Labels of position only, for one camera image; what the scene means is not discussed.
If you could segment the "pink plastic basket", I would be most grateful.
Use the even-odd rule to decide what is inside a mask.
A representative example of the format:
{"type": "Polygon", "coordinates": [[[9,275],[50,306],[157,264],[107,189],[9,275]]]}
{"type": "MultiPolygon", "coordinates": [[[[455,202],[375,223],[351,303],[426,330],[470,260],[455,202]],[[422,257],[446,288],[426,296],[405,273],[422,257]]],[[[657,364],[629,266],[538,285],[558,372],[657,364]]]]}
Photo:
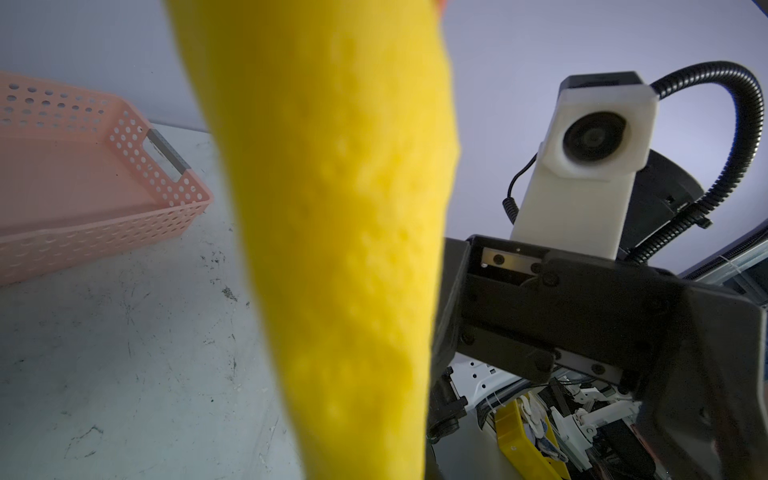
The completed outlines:
{"type": "Polygon", "coordinates": [[[3,284],[177,237],[212,200],[126,100],[2,74],[3,284]]]}

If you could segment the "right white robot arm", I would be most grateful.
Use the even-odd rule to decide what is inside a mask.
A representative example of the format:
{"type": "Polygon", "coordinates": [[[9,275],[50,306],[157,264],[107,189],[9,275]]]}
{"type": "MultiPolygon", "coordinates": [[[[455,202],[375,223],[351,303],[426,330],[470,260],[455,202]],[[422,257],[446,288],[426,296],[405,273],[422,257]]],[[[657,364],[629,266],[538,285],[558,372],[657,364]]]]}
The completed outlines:
{"type": "Polygon", "coordinates": [[[615,386],[677,479],[763,479],[766,312],[716,272],[651,265],[711,226],[765,135],[767,96],[729,61],[458,80],[459,172],[482,205],[449,213],[427,437],[486,397],[565,370],[615,386]]]}

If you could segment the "yellow paper napkin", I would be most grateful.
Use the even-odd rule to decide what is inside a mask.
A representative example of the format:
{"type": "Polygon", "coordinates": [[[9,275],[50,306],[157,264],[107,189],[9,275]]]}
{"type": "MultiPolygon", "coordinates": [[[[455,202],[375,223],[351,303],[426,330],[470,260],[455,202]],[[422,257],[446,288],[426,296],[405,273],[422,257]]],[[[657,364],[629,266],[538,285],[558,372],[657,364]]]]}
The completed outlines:
{"type": "Polygon", "coordinates": [[[310,479],[420,479],[459,157],[437,1],[170,1],[310,479]]]}

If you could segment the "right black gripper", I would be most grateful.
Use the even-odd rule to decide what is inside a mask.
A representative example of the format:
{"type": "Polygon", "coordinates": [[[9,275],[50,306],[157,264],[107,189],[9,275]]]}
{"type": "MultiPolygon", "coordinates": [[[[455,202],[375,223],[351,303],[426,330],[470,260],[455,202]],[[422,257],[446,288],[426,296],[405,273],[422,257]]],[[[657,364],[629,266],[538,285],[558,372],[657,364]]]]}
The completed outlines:
{"type": "Polygon", "coordinates": [[[562,366],[642,384],[641,436],[674,479],[764,479],[767,314],[649,267],[446,239],[433,374],[455,353],[533,382],[562,366]]]}

